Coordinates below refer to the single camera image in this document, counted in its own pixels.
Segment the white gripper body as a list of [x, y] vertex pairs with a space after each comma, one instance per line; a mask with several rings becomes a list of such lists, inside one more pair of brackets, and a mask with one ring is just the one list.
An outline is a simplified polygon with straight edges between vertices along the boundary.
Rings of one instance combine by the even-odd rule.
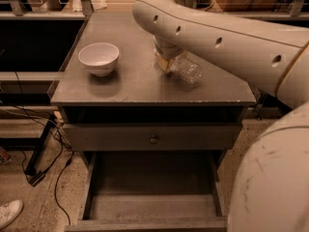
[[187, 55], [185, 50], [159, 36], [154, 36], [154, 53], [165, 60], [171, 60], [179, 56], [185, 57]]

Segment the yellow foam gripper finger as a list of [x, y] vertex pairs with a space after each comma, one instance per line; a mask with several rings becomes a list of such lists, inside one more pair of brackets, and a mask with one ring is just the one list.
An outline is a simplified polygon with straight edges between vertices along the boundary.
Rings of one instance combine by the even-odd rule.
[[155, 54], [155, 59], [158, 64], [158, 66], [166, 73], [169, 73], [171, 71], [171, 66], [173, 64], [173, 60], [166, 60], [164, 59], [159, 53]]

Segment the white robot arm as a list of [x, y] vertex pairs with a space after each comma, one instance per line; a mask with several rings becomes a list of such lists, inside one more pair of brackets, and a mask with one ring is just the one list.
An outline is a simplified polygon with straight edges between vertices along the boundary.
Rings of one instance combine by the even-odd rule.
[[247, 150], [228, 232], [309, 232], [309, 43], [305, 28], [194, 9], [194, 0], [136, 0], [133, 16], [164, 59], [186, 50], [291, 108]]

